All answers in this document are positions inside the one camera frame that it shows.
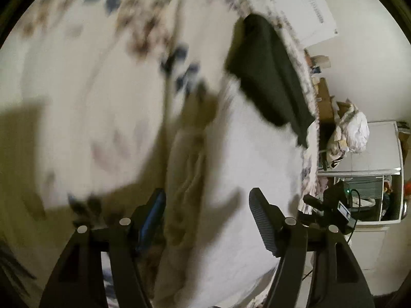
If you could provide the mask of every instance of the bed sheet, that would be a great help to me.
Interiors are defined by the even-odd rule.
[[[0,221],[37,276],[30,306],[75,226],[113,223],[164,186],[175,135],[213,120],[233,29],[252,12],[281,34],[318,117],[273,0],[36,0],[25,12],[0,50]],[[318,126],[301,152],[301,196],[316,188]],[[147,288],[160,255],[144,261]]]

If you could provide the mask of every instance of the folded clothes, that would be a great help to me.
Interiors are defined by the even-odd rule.
[[[314,121],[297,73],[272,24],[251,14],[244,19],[244,39],[227,65],[260,113],[276,126],[290,123],[298,144],[307,148],[307,129]]]

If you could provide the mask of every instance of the black cloth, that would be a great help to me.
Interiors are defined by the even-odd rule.
[[[280,37],[262,16],[244,19],[244,38],[227,64],[240,79],[240,88],[262,116],[276,126],[288,122],[307,148],[307,129],[314,121],[300,80]]]

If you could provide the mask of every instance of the wall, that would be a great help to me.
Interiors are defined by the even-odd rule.
[[[331,95],[350,98],[369,121],[411,121],[411,45],[379,0],[326,0],[339,35],[309,47],[328,55]]]

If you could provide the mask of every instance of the black cable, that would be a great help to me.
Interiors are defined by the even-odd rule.
[[[357,221],[358,221],[358,215],[360,214],[360,208],[361,208],[361,196],[360,196],[360,193],[359,193],[356,189],[352,189],[352,190],[351,190],[351,193],[352,193],[353,191],[355,191],[355,193],[357,193],[357,196],[358,196],[358,213],[357,213],[356,223],[354,223],[353,231],[351,232],[350,237],[349,237],[348,240],[347,240],[347,243],[350,242],[351,237],[352,237],[352,235],[354,234],[354,230],[356,230]],[[308,272],[308,273],[303,277],[303,279],[302,279],[301,281],[303,281],[305,278],[307,278],[307,277],[312,273],[312,270],[313,270],[313,269],[311,269],[311,271]]]

